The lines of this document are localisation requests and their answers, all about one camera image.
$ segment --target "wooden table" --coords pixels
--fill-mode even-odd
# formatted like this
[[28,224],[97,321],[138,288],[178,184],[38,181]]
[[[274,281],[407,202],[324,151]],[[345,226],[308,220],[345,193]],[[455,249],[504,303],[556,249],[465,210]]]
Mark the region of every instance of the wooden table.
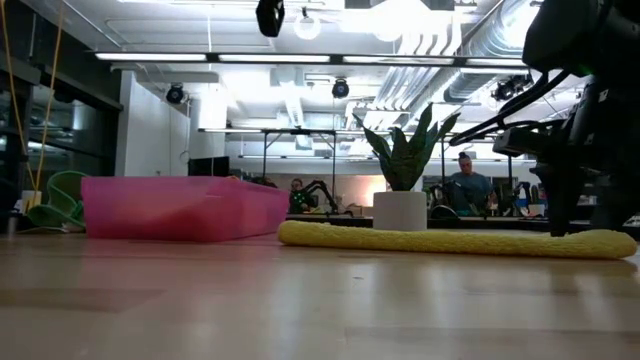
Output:
[[639,359],[629,261],[21,237],[2,359]]

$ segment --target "man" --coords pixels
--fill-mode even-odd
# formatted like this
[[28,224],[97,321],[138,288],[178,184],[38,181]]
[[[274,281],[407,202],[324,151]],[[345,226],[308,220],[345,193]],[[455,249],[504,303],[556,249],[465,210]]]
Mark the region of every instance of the man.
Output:
[[291,193],[289,194],[289,213],[302,214],[314,205],[311,195],[304,188],[302,180],[296,178],[291,181]]
[[484,212],[495,197],[493,187],[488,178],[473,172],[473,163],[466,153],[460,153],[458,165],[460,172],[453,174],[451,181],[459,185],[461,191],[457,191],[452,196],[453,210],[462,216],[478,215],[474,214],[475,211],[471,205],[476,211]]

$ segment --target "ceiling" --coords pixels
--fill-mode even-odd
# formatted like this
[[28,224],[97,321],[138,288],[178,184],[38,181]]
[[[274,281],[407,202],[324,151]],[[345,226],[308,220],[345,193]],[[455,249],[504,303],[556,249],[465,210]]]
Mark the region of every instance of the ceiling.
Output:
[[[55,21],[57,7],[60,0],[23,0],[36,11],[48,19]],[[415,40],[413,32],[425,32],[424,27],[431,27],[433,43],[427,54],[431,54],[437,47],[437,41],[443,38],[439,29],[444,31],[444,39],[450,40],[447,46],[439,48],[438,54],[447,54],[446,51],[457,49],[454,39],[458,41],[464,38],[467,31],[480,21],[487,12],[492,9],[497,0],[476,0],[477,7],[464,8],[464,11],[438,12],[429,10],[419,0],[371,0],[377,4],[373,9],[378,11],[378,17],[369,17],[373,20],[367,24],[362,19],[363,14],[373,13],[371,10],[345,9],[356,0],[322,0],[309,2],[308,14],[312,18],[320,19],[321,30],[317,37],[305,40],[312,27],[311,20],[303,20],[300,31],[296,32],[296,19],[301,14],[300,2],[285,0],[287,17],[280,35],[275,39],[269,39],[260,34],[253,6],[233,6],[234,0],[220,0],[217,5],[184,6],[153,3],[121,2],[119,0],[64,0],[69,6],[66,11],[65,30],[77,37],[83,43],[96,51],[138,51],[138,52],[265,52],[265,53],[318,53],[318,54],[398,54],[417,53],[420,47],[414,44],[412,49],[409,43]],[[236,4],[247,3],[247,0]],[[462,5],[472,0],[459,0]],[[530,0],[505,0],[506,2],[521,2],[527,6]],[[518,21],[509,21],[516,25],[526,22],[522,16]],[[448,20],[455,19],[459,24],[460,34],[455,34],[452,23]],[[393,32],[397,28],[403,28],[405,35],[394,40]],[[125,65],[137,70],[139,81],[152,84],[152,88],[167,89],[169,83],[175,81],[176,76],[182,74],[200,74],[204,79],[207,74],[217,74],[218,82],[225,89],[228,103],[228,119],[236,122],[237,126],[259,127],[264,119],[277,119],[282,114],[289,115],[293,124],[303,121],[307,113],[340,114],[345,111],[350,102],[370,102],[376,95],[382,92],[383,85],[388,83],[392,70],[388,66],[331,66],[331,65],[303,65],[303,66],[275,66],[275,65],[230,65],[230,64],[147,64],[144,66],[133,64]],[[296,95],[291,99],[291,92],[278,86],[277,76],[280,70],[275,68],[287,68],[294,71],[302,82],[296,82]],[[396,83],[399,94],[409,92],[412,76],[418,76],[419,70],[412,70],[402,83]],[[426,86],[420,87],[415,93],[415,101],[406,110],[410,113],[418,111],[420,99],[429,91],[435,91],[436,71],[429,75],[431,82],[425,82]],[[473,123],[482,122],[496,114],[501,104],[497,104],[490,96],[495,88],[495,82],[508,76],[502,74],[497,77],[490,76],[491,81],[484,85],[463,104],[436,105],[436,118],[444,118],[448,114],[461,111],[460,128],[468,128]],[[350,94],[346,99],[334,99],[331,95],[331,87],[335,78],[344,77],[350,86]],[[310,78],[320,78],[321,81],[310,81]],[[185,88],[192,96],[199,97],[206,93],[210,86],[207,80],[185,84]],[[583,80],[570,78],[559,86],[555,92],[549,94],[511,120],[527,119],[539,120],[552,116],[559,111],[569,108],[576,102],[577,94],[581,91]],[[302,117],[292,113],[299,107]],[[376,124],[398,124],[402,122],[396,118],[389,124],[384,120]],[[410,128],[411,122],[402,122],[403,126]]]

